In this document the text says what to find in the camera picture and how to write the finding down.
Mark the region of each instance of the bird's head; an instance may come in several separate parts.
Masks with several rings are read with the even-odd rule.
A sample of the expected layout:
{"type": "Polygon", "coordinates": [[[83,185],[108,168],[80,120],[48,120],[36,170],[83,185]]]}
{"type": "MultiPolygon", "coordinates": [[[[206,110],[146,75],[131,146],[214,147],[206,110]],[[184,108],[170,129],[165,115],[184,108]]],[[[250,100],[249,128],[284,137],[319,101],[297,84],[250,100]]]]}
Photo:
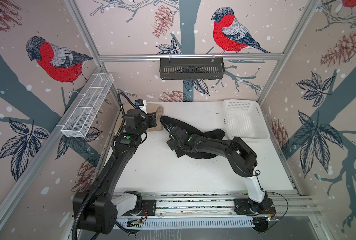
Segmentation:
{"type": "Polygon", "coordinates": [[[211,20],[214,20],[216,23],[219,23],[226,15],[234,15],[234,11],[230,7],[221,7],[214,12],[214,15],[212,16],[211,20]]]}
{"type": "Polygon", "coordinates": [[[42,60],[40,47],[46,41],[42,37],[34,36],[26,43],[26,51],[31,61],[34,59],[37,61],[42,60]]]}

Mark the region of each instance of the wire mesh basket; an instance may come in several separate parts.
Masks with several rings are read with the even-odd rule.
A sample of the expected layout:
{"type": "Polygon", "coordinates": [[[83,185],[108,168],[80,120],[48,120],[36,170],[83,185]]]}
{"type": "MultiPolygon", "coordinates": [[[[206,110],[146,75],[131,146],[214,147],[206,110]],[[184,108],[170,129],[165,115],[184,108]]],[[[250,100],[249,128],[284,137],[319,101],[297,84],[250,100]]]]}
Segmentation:
{"type": "Polygon", "coordinates": [[[97,74],[61,130],[66,137],[86,137],[113,82],[111,74],[97,74]]]}
{"type": "Polygon", "coordinates": [[[224,72],[223,58],[161,58],[160,60],[159,73],[163,80],[221,79],[224,72]]]}

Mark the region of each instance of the metal beam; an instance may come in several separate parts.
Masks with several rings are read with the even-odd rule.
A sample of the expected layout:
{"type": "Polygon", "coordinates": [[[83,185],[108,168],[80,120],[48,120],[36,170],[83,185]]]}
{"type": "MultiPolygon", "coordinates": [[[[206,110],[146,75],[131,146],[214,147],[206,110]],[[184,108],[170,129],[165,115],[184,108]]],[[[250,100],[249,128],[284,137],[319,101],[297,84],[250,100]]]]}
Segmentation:
{"type": "Polygon", "coordinates": [[[174,54],[174,55],[100,55],[101,62],[159,61],[161,58],[223,58],[223,60],[281,60],[282,53],[174,54]]]}
{"type": "Polygon", "coordinates": [[[303,10],[303,14],[300,17],[296,27],[294,28],[293,33],[291,34],[290,40],[288,41],[285,50],[283,59],[278,62],[274,70],[271,72],[270,77],[268,78],[265,87],[260,93],[257,102],[259,105],[263,103],[266,99],[270,89],[274,85],[275,80],[279,77],[280,72],[285,66],[287,60],[290,58],[291,53],[294,51],[296,44],[298,43],[300,36],[302,36],[307,24],[310,22],[312,15],[315,12],[320,0],[309,0],[306,7],[303,10]]]}
{"type": "Polygon", "coordinates": [[[62,125],[66,123],[72,114],[73,110],[77,107],[79,101],[86,93],[89,86],[95,79],[95,75],[100,73],[103,70],[103,67],[97,67],[94,73],[91,75],[85,86],[82,88],[80,94],[74,99],[73,103],[67,109],[66,113],[62,116],[58,125],[53,129],[45,144],[37,152],[33,160],[27,165],[26,170],[23,172],[21,177],[12,187],[8,195],[0,204],[0,231],[2,230],[4,224],[9,219],[10,215],[13,213],[15,207],[20,202],[21,198],[25,194],[25,191],[31,186],[33,180],[36,178],[38,173],[41,171],[45,162],[48,160],[50,154],[53,152],[54,148],[57,146],[57,142],[62,136],[62,125]]]}
{"type": "Polygon", "coordinates": [[[102,66],[102,63],[99,60],[98,49],[94,44],[94,40],[93,40],[92,36],[90,35],[89,29],[87,28],[86,23],[79,11],[77,3],[75,3],[75,0],[65,0],[65,3],[66,3],[67,8],[69,9],[71,16],[73,17],[75,24],[78,27],[81,37],[85,41],[93,59],[94,59],[95,64],[97,66],[102,66]]]}

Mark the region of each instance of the laundry basket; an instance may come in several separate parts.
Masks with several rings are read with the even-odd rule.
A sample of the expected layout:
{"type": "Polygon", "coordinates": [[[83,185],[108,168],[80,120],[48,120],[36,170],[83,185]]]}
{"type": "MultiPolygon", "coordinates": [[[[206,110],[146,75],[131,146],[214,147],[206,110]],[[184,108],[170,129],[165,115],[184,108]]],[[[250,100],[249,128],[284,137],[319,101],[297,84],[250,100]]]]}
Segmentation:
{"type": "Polygon", "coordinates": [[[259,104],[255,101],[228,99],[223,101],[226,131],[233,137],[269,139],[270,134],[259,104]]]}

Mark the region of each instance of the white wire basket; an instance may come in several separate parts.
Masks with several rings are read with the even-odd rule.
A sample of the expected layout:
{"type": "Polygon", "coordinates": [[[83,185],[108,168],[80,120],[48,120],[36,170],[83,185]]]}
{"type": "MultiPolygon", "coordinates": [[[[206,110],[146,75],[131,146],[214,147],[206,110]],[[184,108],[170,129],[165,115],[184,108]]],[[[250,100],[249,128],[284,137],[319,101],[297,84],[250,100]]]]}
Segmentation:
{"type": "Polygon", "coordinates": [[[66,137],[86,137],[113,82],[111,74],[97,74],[61,130],[66,137]]]}
{"type": "Polygon", "coordinates": [[[223,101],[226,131],[233,137],[269,139],[270,134],[259,104],[255,101],[229,99],[223,101]]]}

